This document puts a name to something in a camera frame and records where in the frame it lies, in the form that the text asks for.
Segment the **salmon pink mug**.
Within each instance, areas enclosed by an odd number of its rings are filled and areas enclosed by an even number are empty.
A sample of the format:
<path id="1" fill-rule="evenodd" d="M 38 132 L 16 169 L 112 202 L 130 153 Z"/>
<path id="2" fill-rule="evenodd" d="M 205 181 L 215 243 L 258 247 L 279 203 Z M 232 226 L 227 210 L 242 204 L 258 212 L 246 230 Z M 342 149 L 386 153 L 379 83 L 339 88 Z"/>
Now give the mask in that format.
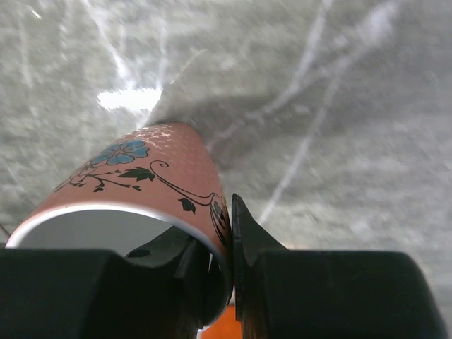
<path id="1" fill-rule="evenodd" d="M 113 142 L 60 183 L 6 245 L 126 255 L 171 227 L 207 249 L 210 325 L 232 294 L 231 227 L 217 168 L 188 124 L 155 124 Z"/>

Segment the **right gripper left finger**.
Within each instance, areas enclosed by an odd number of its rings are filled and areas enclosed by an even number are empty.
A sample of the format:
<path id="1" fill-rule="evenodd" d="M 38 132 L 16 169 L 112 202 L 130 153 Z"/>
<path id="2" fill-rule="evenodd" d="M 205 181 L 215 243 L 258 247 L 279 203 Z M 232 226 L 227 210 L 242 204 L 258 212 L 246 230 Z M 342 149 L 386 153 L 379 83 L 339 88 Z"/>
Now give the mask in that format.
<path id="1" fill-rule="evenodd" d="M 170 228 L 123 257 L 99 249 L 4 249 L 2 338 L 195 338 L 209 255 Z"/>

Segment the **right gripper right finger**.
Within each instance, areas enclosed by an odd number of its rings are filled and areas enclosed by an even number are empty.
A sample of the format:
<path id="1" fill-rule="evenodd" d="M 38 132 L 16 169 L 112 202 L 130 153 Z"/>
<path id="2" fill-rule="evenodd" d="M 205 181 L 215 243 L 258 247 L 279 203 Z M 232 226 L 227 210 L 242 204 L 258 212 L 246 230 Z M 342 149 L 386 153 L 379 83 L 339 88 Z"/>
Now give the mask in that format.
<path id="1" fill-rule="evenodd" d="M 416 262 L 399 251 L 291 250 L 232 197 L 236 318 L 244 338 L 446 338 Z"/>

